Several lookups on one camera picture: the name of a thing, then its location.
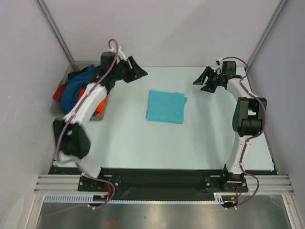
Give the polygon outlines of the light blue t-shirt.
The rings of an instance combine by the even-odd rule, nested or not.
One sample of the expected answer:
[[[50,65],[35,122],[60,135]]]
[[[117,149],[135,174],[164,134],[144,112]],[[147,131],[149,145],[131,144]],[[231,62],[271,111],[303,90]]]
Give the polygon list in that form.
[[[154,122],[183,124],[188,98],[182,93],[150,90],[146,119]]]

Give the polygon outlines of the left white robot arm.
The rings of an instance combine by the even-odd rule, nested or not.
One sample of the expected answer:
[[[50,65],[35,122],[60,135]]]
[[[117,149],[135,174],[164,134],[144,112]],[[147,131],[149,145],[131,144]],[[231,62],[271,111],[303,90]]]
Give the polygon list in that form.
[[[94,70],[80,100],[62,119],[53,121],[57,156],[68,157],[67,163],[74,162],[90,177],[88,184],[96,191],[104,188],[105,178],[99,175],[101,167],[89,155],[91,141],[85,125],[117,81],[131,83],[147,74],[132,56],[126,57],[115,49],[103,52],[100,65]]]

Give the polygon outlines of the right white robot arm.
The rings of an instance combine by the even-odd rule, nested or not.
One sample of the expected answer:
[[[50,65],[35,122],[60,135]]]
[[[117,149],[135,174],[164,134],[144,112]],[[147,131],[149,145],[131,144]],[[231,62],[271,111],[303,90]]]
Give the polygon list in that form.
[[[246,88],[244,76],[236,73],[235,61],[217,61],[219,68],[206,67],[193,82],[200,85],[201,91],[214,93],[217,87],[223,87],[236,100],[232,119],[235,139],[231,155],[220,175],[204,179],[205,191],[211,192],[247,192],[244,165],[255,138],[263,134],[266,124],[267,100],[259,98]]]

